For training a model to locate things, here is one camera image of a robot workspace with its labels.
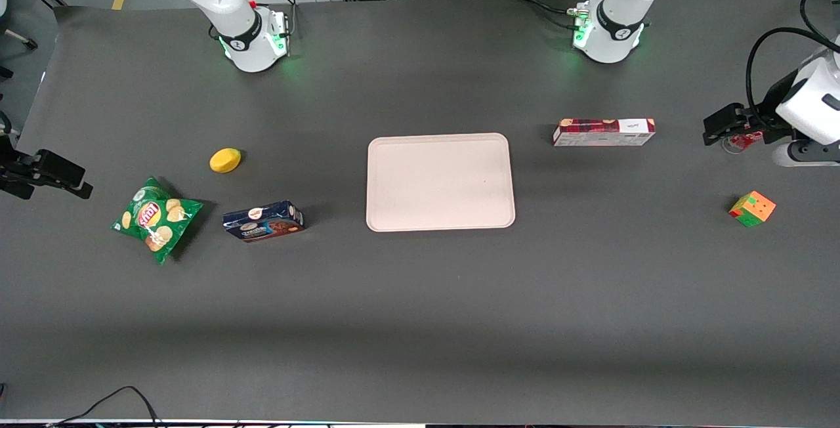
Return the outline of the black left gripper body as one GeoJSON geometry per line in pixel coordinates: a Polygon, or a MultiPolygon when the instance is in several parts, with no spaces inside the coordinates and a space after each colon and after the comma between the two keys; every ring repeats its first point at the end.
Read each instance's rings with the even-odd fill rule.
{"type": "Polygon", "coordinates": [[[747,101],[752,116],[748,120],[750,132],[744,135],[744,147],[751,147],[761,141],[765,144],[773,144],[779,140],[798,140],[800,138],[794,127],[776,111],[792,88],[796,75],[796,71],[790,72],[768,88],[761,102],[754,102],[752,75],[747,73],[747,101]]]}

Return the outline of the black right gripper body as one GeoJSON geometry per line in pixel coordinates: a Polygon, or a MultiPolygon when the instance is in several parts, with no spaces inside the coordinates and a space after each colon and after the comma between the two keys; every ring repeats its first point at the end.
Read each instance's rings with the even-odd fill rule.
{"type": "Polygon", "coordinates": [[[12,159],[2,159],[2,191],[21,200],[30,200],[34,188],[39,186],[38,161],[39,158],[23,158],[14,161],[12,159]]]}

